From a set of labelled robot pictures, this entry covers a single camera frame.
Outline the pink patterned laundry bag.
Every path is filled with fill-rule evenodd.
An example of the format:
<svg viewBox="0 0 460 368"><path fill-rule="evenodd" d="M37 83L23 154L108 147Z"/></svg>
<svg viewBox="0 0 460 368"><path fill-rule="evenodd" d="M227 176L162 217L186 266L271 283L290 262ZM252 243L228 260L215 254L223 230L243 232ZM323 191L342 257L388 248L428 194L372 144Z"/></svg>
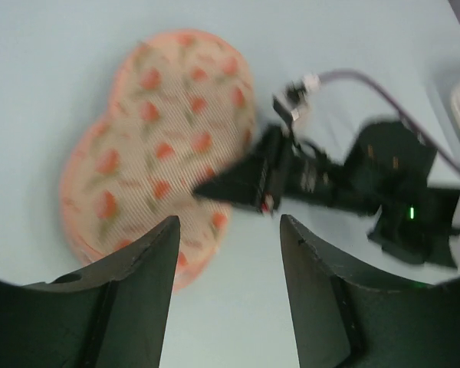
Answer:
<svg viewBox="0 0 460 368"><path fill-rule="evenodd" d="M252 82L245 58L205 31L169 31L137 46L62 175L63 226L79 261L99 261L175 215L181 239L173 290L203 272L232 209L192 191L251 145Z"/></svg>

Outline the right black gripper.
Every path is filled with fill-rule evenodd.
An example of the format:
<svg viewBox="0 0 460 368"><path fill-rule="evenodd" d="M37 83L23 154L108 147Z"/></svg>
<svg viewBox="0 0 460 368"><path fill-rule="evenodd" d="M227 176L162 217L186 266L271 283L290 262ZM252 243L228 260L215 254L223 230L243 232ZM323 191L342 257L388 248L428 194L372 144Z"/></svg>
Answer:
<svg viewBox="0 0 460 368"><path fill-rule="evenodd" d="M287 87L273 96L273 108L283 123L269 125L252 154L198 184L193 195L260 213L278 209L283 198L355 212L357 200L340 181L342 167L297 136L307 108L306 89Z"/></svg>

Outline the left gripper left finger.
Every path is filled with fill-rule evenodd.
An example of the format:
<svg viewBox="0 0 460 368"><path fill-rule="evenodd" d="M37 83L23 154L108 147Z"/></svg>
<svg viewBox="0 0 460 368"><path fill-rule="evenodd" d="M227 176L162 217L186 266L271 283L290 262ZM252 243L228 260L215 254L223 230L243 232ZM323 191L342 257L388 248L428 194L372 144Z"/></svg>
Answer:
<svg viewBox="0 0 460 368"><path fill-rule="evenodd" d="M0 367L157 367L179 219L51 283L0 281Z"/></svg>

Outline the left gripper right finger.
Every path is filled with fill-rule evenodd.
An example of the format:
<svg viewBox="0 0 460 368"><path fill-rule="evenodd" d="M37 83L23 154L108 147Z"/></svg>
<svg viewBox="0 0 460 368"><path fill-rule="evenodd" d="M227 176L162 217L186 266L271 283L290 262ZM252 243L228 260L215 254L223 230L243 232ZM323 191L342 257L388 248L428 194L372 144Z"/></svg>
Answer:
<svg viewBox="0 0 460 368"><path fill-rule="evenodd" d="M390 274L291 215L280 236L302 367L460 367L460 277L429 285Z"/></svg>

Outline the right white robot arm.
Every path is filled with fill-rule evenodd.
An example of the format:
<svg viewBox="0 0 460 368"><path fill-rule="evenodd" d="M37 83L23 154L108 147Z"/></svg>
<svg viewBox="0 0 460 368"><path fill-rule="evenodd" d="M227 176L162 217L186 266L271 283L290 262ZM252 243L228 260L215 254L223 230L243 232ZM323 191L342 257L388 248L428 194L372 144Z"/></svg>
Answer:
<svg viewBox="0 0 460 368"><path fill-rule="evenodd" d="M437 151L403 115L361 126L344 161L298 136L307 89L290 86L273 99L282 124L269 125L238 162L193 189L196 197L259 213L283 199L376 217L368 239L411 265L453 267L449 242L460 187L431 186Z"/></svg>

